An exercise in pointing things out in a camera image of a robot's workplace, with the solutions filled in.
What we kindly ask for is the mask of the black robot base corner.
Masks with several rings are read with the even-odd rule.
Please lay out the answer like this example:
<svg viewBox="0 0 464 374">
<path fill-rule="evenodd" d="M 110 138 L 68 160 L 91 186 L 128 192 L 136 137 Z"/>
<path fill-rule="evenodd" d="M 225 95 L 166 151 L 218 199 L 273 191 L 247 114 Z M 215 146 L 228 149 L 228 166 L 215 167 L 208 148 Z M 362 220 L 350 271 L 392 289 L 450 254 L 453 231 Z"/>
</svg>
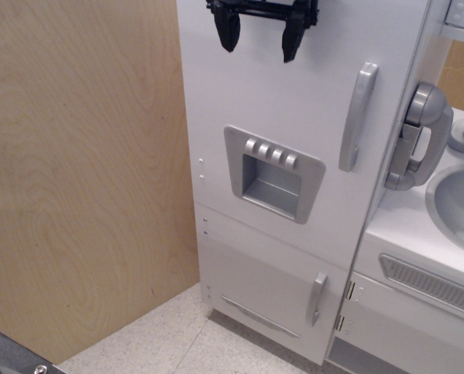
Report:
<svg viewBox="0 0 464 374">
<path fill-rule="evenodd" d="M 49 360 L 0 332 L 0 373 L 63 373 Z"/>
</svg>

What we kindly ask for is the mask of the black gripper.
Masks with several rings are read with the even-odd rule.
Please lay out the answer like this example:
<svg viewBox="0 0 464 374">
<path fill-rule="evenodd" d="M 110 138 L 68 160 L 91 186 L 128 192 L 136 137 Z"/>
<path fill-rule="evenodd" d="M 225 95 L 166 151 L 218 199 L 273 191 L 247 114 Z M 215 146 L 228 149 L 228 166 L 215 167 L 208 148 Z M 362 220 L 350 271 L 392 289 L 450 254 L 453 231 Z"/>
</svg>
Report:
<svg viewBox="0 0 464 374">
<path fill-rule="evenodd" d="M 295 59 L 305 27 L 315 26 L 319 13 L 318 1 L 293 1 L 290 4 L 272 1 L 207 1 L 207 8 L 214 15 L 221 46 L 228 52 L 233 52 L 239 41 L 240 15 L 285 21 L 282 34 L 284 63 Z"/>
</svg>

